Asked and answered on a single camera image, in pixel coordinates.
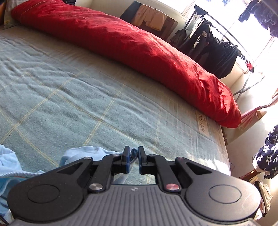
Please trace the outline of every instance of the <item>red cloth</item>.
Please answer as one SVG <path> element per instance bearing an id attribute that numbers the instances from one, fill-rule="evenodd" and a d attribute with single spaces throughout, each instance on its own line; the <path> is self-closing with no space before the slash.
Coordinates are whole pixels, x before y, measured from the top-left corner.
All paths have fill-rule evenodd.
<path id="1" fill-rule="evenodd" d="M 236 128 L 240 111 L 230 89 L 188 56 L 117 17 L 62 0 L 29 0 L 12 12 L 21 24 L 120 61 L 173 90 L 216 120 Z"/>

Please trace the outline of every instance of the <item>wooden headboard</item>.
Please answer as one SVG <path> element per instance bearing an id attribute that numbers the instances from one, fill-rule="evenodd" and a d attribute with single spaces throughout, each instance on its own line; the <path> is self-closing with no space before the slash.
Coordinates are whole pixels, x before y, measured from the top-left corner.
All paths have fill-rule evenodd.
<path id="1" fill-rule="evenodd" d="M 3 24 L 4 21 L 4 13 L 6 9 L 6 1 L 4 1 L 2 4 L 0 4 L 0 25 Z"/>

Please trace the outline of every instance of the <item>beige cloth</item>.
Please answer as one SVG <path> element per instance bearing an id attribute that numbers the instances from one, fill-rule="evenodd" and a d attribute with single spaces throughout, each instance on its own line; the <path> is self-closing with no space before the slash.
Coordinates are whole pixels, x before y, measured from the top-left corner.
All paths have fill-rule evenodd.
<path id="1" fill-rule="evenodd" d="M 131 23 L 139 27 L 143 21 L 145 21 L 146 26 L 157 31 L 161 31 L 166 18 L 167 15 L 158 9 L 142 4 L 137 10 Z"/>

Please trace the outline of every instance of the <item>round badge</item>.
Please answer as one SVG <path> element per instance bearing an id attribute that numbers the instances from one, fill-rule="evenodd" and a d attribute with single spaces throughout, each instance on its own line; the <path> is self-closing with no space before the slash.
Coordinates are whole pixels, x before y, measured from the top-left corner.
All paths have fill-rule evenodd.
<path id="1" fill-rule="evenodd" d="M 206 38 L 207 37 L 207 33 L 205 31 L 202 31 L 202 36 L 204 36 Z"/>

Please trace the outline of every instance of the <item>pink curtain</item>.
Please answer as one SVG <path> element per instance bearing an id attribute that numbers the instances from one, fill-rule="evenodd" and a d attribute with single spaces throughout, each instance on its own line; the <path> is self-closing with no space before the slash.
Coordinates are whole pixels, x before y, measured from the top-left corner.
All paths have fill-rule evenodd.
<path id="1" fill-rule="evenodd" d="M 251 109 L 241 115 L 241 124 L 239 125 L 239 128 L 241 130 L 245 129 L 251 123 L 252 119 L 255 116 L 257 116 L 257 111 L 259 111 L 260 109 L 263 109 L 263 108 L 273 106 L 277 102 L 278 102 L 278 88 L 275 91 L 274 95 L 272 96 L 272 100 L 269 104 L 264 105 L 264 106 L 258 106 L 258 107 Z"/>

